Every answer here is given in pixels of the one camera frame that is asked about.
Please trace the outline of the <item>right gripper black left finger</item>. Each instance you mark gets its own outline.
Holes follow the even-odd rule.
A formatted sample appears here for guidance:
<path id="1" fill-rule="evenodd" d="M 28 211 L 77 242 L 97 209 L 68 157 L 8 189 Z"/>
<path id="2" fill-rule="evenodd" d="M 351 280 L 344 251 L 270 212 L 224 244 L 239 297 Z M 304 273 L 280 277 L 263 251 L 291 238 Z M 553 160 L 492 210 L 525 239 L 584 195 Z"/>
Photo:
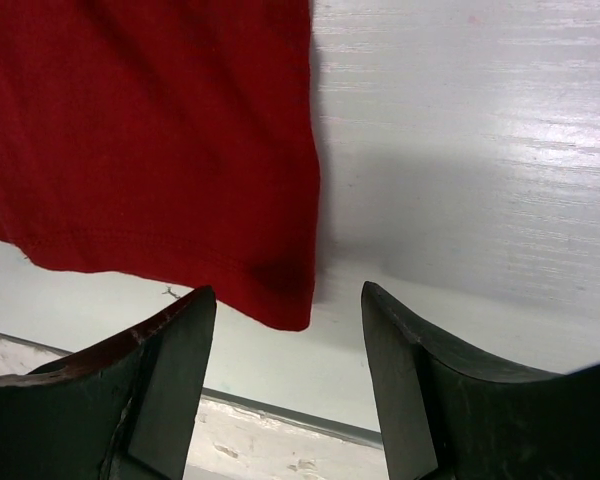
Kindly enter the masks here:
<path id="1" fill-rule="evenodd" d="M 147 320 L 25 375 L 0 376 L 0 479 L 181 479 L 216 296 L 200 287 Z"/>

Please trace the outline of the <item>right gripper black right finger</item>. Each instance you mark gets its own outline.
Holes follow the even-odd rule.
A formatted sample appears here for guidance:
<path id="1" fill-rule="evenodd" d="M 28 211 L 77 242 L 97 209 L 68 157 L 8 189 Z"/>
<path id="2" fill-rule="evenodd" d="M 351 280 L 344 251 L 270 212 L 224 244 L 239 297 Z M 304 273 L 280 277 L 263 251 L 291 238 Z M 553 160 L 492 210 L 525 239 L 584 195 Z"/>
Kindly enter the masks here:
<path id="1" fill-rule="evenodd" d="M 600 364 L 531 368 L 361 293 L 366 354 L 393 479 L 600 479 Z"/>

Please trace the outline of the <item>dark red t shirt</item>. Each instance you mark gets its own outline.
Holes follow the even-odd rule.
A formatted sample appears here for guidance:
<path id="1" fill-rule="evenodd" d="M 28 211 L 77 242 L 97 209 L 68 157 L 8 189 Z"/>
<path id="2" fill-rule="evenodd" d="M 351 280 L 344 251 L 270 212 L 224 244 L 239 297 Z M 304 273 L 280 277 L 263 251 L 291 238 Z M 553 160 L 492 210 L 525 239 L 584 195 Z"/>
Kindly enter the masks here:
<path id="1" fill-rule="evenodd" d="M 0 1 L 0 241 L 308 327 L 307 1 Z"/>

